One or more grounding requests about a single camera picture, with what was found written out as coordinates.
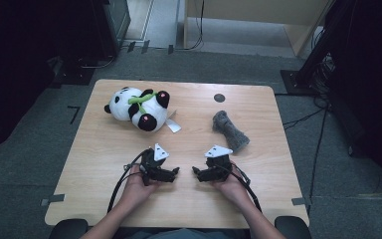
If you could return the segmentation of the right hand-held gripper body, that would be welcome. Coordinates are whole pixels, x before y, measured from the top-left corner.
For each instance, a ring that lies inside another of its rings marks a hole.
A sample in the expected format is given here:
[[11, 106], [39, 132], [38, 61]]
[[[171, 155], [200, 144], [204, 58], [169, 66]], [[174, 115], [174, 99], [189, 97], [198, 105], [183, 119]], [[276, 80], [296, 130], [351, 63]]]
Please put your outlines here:
[[211, 170], [211, 174], [219, 177], [219, 180], [216, 181], [224, 181], [230, 174], [232, 164], [229, 155], [232, 152], [233, 151], [227, 147], [214, 145], [205, 153], [207, 157], [206, 164]]

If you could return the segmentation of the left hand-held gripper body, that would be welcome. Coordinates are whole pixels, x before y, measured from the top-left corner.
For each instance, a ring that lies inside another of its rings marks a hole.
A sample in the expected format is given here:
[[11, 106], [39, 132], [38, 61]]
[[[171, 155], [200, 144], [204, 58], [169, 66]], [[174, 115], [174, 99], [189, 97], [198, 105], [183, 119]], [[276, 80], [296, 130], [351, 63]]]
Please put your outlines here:
[[145, 186], [151, 180], [155, 180], [158, 175], [169, 176], [168, 170], [161, 168], [161, 165], [168, 156], [169, 153], [158, 143], [154, 148], [150, 147], [144, 152], [140, 163], [140, 171], [142, 172], [142, 180]]

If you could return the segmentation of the grey knitted cloth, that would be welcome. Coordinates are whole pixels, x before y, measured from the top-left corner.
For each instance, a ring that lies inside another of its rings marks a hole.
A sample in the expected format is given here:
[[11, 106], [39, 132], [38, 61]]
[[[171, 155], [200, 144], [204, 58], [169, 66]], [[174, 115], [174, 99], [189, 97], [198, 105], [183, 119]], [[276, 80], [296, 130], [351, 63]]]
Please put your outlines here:
[[212, 130], [221, 133], [233, 152], [238, 152], [249, 144], [249, 138], [235, 127], [225, 111], [218, 111], [212, 118]]

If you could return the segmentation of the panda plush toy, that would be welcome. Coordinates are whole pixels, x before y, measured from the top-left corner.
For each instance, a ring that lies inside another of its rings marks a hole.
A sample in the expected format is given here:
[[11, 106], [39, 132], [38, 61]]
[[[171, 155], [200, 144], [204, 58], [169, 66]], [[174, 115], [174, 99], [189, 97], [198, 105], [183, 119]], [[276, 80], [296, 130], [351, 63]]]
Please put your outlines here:
[[166, 124], [172, 132], [177, 132], [181, 126], [170, 118], [169, 103], [170, 95], [166, 91], [125, 87], [112, 95], [104, 111], [116, 120], [130, 121], [143, 131], [156, 132]]

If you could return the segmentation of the person's right hand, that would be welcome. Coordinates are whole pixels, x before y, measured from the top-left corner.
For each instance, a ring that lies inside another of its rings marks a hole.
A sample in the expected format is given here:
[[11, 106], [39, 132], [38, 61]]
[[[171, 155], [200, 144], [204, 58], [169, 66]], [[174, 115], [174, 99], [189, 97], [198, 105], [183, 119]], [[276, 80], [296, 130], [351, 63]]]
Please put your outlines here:
[[211, 185], [219, 190], [231, 203], [242, 209], [251, 205], [252, 201], [244, 185], [240, 182], [241, 173], [237, 170], [236, 165], [232, 165], [232, 172], [224, 181], [214, 181]]

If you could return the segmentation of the person's left hand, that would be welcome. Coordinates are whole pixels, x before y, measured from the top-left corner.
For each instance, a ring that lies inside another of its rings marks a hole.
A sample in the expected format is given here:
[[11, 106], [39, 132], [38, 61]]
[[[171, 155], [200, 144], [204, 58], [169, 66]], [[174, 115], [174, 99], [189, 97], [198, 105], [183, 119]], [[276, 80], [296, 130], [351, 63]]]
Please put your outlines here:
[[139, 166], [134, 165], [126, 180], [119, 203], [130, 209], [137, 208], [145, 202], [159, 186], [160, 183], [158, 181], [150, 181], [148, 185], [145, 185]]

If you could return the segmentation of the black tape corner mark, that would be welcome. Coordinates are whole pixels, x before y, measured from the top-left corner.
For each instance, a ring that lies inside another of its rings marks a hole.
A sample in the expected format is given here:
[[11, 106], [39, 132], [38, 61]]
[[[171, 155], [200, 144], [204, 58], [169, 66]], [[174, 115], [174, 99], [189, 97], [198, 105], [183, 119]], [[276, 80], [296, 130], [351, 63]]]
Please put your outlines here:
[[78, 106], [67, 106], [67, 108], [74, 111], [73, 116], [72, 116], [72, 118], [70, 120], [70, 124], [73, 124], [75, 122], [77, 116], [78, 116], [78, 113], [79, 113], [81, 107], [78, 107]]

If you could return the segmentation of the black equipment cabinet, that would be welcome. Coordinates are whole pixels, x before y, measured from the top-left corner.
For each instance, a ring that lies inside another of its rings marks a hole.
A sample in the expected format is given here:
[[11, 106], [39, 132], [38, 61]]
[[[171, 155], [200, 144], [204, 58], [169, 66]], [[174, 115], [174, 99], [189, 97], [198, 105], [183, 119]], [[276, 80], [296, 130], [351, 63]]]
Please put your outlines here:
[[98, 56], [116, 57], [130, 24], [126, 0], [91, 0], [93, 4]]

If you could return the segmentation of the black metal stand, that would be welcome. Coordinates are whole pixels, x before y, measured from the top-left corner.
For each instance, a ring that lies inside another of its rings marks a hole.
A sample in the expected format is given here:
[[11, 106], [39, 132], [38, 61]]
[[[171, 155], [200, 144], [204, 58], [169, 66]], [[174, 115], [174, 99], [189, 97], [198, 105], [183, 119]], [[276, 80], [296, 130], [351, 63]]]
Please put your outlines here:
[[343, 27], [344, 18], [357, 0], [337, 0], [326, 14], [326, 26], [322, 36], [313, 48], [305, 63], [298, 71], [281, 70], [286, 93], [291, 96], [316, 96], [320, 90], [315, 87], [315, 71], [334, 44], [333, 37]]

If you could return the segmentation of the light wooden cabinet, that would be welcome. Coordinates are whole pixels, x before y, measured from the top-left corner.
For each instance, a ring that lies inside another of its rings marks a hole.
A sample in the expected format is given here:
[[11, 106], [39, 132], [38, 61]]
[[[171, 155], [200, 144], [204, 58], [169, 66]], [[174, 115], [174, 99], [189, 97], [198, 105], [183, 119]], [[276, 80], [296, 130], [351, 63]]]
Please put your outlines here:
[[290, 46], [300, 56], [335, 0], [185, 0], [185, 19], [283, 24]]

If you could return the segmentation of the black floor base plate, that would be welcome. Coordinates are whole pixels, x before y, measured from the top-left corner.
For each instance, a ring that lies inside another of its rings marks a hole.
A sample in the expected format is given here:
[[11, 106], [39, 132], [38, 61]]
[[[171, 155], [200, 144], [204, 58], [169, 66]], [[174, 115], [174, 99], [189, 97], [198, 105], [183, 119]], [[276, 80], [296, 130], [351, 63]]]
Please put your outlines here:
[[88, 86], [95, 72], [90, 66], [84, 66], [81, 59], [64, 60], [60, 56], [48, 61], [55, 73], [50, 84], [51, 88], [58, 89], [62, 85]]

